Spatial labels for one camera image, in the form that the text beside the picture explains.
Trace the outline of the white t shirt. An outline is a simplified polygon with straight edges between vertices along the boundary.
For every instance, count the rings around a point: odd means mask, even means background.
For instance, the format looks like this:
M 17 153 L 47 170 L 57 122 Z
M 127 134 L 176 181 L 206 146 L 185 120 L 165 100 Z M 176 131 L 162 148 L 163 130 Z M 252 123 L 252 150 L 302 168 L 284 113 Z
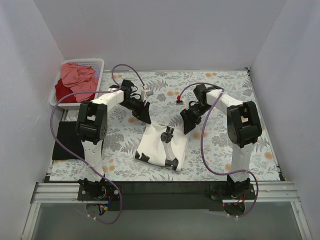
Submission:
M 184 134 L 181 127 L 149 124 L 134 157 L 139 161 L 179 172 L 184 165 L 189 138 L 190 135 Z

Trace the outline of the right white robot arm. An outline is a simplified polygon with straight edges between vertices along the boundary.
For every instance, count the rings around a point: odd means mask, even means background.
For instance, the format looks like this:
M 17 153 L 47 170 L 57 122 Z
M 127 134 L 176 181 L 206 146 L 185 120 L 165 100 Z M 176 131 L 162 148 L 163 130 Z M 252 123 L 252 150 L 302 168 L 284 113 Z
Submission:
M 202 116 L 206 115 L 203 127 L 206 126 L 210 113 L 214 108 L 227 117 L 227 135 L 232 143 L 231 169 L 226 174 L 227 195 L 237 199 L 245 192 L 242 182 L 250 181 L 250 160 L 254 144 L 262 135 L 262 126 L 253 101 L 243 102 L 225 93 L 224 88 L 211 83 L 195 83 L 193 93 L 197 102 L 186 103 L 185 109 L 180 112 L 183 120 L 183 133 L 188 134 L 201 123 Z

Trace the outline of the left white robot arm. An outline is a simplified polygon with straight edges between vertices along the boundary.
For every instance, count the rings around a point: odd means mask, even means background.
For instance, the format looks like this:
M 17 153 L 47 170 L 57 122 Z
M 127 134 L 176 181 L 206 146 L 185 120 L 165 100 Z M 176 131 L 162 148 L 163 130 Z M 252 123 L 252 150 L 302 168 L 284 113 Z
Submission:
M 102 149 L 108 128 L 108 112 L 121 105 L 131 110 L 133 117 L 150 125 L 150 103 L 146 98 L 152 94 L 147 89 L 137 93 L 136 86 L 125 79 L 121 86 L 112 85 L 100 97 L 80 104 L 75 130 L 83 146 L 84 160 L 88 163 L 85 179 L 99 182 L 104 176 Z

